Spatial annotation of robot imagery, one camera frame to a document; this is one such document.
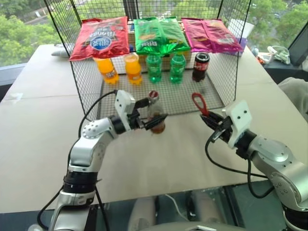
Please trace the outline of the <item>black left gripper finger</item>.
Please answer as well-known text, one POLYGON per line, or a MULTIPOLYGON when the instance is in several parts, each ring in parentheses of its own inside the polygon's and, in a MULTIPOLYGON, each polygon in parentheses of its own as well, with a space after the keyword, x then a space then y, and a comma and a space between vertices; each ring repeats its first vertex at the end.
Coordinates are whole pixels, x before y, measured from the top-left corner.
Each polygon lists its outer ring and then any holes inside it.
POLYGON ((154 116, 153 118, 151 118, 149 121, 144 123, 144 128, 146 130, 150 130, 156 126, 158 126, 159 124, 161 124, 162 122, 164 122, 165 118, 168 116, 168 114, 159 114, 154 116))
POLYGON ((144 108, 144 107, 147 107, 151 104, 151 100, 149 97, 146 97, 146 98, 143 98, 143 99, 140 99, 138 101, 135 102, 135 108, 144 108))

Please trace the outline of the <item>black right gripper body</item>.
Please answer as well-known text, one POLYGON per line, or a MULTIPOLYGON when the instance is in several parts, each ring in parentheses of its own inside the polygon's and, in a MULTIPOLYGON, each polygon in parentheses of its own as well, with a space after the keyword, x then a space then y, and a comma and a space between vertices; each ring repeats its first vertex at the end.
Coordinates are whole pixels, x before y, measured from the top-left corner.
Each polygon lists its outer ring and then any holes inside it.
POLYGON ((224 118, 214 131, 213 142, 215 142, 217 139, 228 142, 232 134, 232 125, 233 122, 229 116, 224 118))

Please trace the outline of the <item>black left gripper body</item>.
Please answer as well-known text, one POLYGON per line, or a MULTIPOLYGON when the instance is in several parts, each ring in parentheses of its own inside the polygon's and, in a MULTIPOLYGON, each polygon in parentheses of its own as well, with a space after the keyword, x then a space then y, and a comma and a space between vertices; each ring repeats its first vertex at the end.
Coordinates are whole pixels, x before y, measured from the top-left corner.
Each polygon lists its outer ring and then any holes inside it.
POLYGON ((127 115, 129 127, 134 129, 143 129, 144 122, 140 119, 140 113, 138 111, 140 108, 133 108, 132 112, 127 115))

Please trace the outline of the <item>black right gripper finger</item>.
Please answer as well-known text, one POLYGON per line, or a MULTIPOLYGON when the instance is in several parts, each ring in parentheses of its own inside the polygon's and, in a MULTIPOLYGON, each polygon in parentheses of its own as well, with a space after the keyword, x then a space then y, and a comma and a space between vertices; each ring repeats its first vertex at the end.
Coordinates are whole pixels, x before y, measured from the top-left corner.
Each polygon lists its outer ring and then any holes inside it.
POLYGON ((205 116, 205 115, 200 115, 200 117, 209 128, 211 128, 212 130, 217 129, 218 122, 212 121, 211 119, 208 118, 208 116, 205 116))
POLYGON ((208 118, 211 119, 214 122, 220 122, 220 121, 222 121, 224 119, 223 116, 221 116, 221 115, 219 115, 217 113, 214 113, 212 111, 208 112, 208 118))

